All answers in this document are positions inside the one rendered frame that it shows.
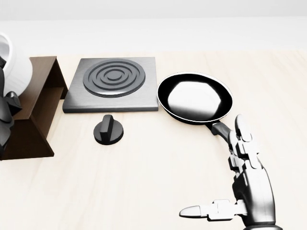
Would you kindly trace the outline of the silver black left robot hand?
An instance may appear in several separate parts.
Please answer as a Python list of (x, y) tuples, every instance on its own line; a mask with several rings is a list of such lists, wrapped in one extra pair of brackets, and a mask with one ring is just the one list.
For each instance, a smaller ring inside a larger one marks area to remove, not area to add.
[(14, 126), (13, 116), (21, 111), (21, 103), (13, 91), (4, 95), (6, 61), (0, 56), (0, 158), (3, 156)]

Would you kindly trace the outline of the flat dark stove plate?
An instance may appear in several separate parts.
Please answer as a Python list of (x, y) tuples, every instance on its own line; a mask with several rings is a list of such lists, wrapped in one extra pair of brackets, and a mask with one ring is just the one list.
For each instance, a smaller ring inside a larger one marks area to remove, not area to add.
[(65, 113), (157, 111), (154, 57), (82, 58)]

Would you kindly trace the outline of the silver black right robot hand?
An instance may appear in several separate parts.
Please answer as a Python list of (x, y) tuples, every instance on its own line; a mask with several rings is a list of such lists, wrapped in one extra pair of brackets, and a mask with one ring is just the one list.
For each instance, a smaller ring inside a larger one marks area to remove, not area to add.
[(227, 142), (229, 166), (235, 172), (232, 189), (236, 202), (214, 200), (209, 205), (184, 208), (183, 218), (206, 218), (208, 221), (228, 221), (240, 216), (247, 226), (275, 225), (275, 202), (266, 169), (258, 159), (259, 148), (242, 115), (235, 119)]

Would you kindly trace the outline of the round black knob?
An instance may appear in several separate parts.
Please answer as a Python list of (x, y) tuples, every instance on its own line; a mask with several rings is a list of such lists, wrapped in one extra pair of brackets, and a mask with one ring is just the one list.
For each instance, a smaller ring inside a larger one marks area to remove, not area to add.
[(124, 130), (122, 124), (112, 115), (105, 115), (103, 120), (94, 128), (94, 138), (102, 145), (112, 145), (120, 141)]

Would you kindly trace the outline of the brown wooden cabinet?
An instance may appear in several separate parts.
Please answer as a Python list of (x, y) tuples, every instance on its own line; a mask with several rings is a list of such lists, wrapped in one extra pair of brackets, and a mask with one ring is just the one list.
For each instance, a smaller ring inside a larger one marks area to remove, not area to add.
[(68, 89), (56, 56), (31, 57), (33, 75), (20, 95), (22, 110), (14, 115), (14, 126), (0, 160), (53, 157), (47, 135), (58, 103)]

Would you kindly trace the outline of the black frying pan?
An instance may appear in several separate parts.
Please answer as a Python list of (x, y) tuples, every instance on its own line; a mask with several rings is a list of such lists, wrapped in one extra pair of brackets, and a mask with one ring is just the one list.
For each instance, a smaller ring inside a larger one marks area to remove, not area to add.
[(217, 78), (200, 72), (178, 72), (164, 78), (156, 94), (160, 105), (176, 120), (205, 125), (213, 135), (229, 142), (231, 129), (220, 120), (232, 109), (233, 95)]

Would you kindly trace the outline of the white bowl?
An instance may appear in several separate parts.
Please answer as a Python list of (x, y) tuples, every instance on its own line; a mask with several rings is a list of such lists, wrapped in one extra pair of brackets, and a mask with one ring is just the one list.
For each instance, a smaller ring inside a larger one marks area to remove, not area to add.
[(20, 44), (4, 33), (0, 33), (0, 61), (4, 61), (4, 94), (21, 95), (31, 81), (32, 63)]

